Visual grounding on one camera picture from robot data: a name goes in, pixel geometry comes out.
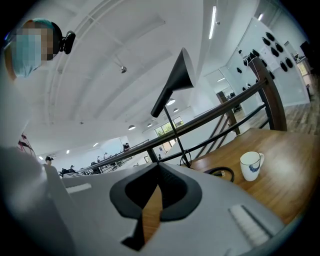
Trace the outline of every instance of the white ceiling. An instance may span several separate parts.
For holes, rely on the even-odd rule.
[[[17,82],[32,108],[25,133],[36,154],[120,137],[131,124],[145,130],[181,48],[189,52],[195,70],[198,64],[202,68],[204,57],[207,73],[224,66],[256,3],[218,1],[221,23],[209,41],[212,12],[204,16],[204,10],[215,4],[211,0],[40,1],[21,22],[47,18],[64,35],[73,30],[76,39],[69,55],[59,53]],[[121,74],[119,65],[127,72]],[[173,94],[179,109],[188,107],[190,93]]]

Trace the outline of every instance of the black wall decoration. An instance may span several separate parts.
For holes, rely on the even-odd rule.
[[[275,43],[275,48],[280,52],[282,53],[284,51],[284,49],[282,48],[282,46],[278,43]]]
[[[250,52],[249,56],[250,56],[251,59],[256,57],[252,52]]]
[[[257,52],[255,49],[252,50],[252,53],[253,53],[256,57],[259,57],[259,56],[260,56],[259,52]]]
[[[274,56],[279,57],[279,52],[275,48],[271,47],[271,52]]]
[[[286,64],[284,64],[282,61],[280,61],[280,66],[284,70],[284,72],[288,71]]]
[[[294,66],[289,58],[285,58],[285,63],[288,65],[290,69]]]
[[[270,34],[269,32],[265,32],[265,34],[266,34],[266,37],[268,39],[270,39],[272,42],[275,40],[274,36],[272,34]]]
[[[262,41],[267,45],[267,46],[270,46],[271,43],[268,39],[265,39],[264,37],[262,37]]]
[[[269,72],[269,74],[270,74],[270,76],[271,76],[272,80],[273,80],[273,79],[275,79],[274,74],[272,74],[272,72],[271,72],[270,70],[268,70],[268,72]]]
[[[265,67],[267,67],[267,63],[266,63],[262,58],[261,58],[260,60],[261,60],[262,64],[263,64]]]

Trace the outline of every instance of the wooden floor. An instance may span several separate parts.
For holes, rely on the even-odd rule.
[[[320,78],[311,76],[310,80],[312,88],[314,89],[310,103],[284,107],[288,132],[312,135],[320,134]],[[234,116],[236,121],[239,122],[245,117],[245,114],[243,110],[241,110],[234,113]],[[266,119],[266,111],[262,109],[249,121],[240,126],[240,132],[244,133],[251,127],[258,128]],[[269,124],[266,124],[264,129],[270,129]]]

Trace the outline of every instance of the face mask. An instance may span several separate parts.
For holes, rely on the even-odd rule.
[[[53,26],[49,20],[34,19],[49,29]],[[12,66],[17,77],[28,77],[32,71],[41,66],[41,35],[17,34],[16,40],[10,42]]]

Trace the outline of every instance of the fluorescent light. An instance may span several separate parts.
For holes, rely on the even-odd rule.
[[[167,106],[170,106],[170,105],[172,105],[172,104],[175,103],[175,102],[176,102],[175,99],[170,98],[169,101],[168,101],[168,103],[167,103],[166,105],[167,105]]]
[[[214,33],[214,27],[215,27],[215,21],[216,21],[216,7],[213,7],[212,11],[212,21],[211,21],[211,28],[210,28],[210,34],[209,34],[209,39],[212,38],[212,35]]]
[[[133,130],[134,128],[136,128],[134,125],[130,125],[129,128],[128,128],[128,130],[131,131],[131,130]]]

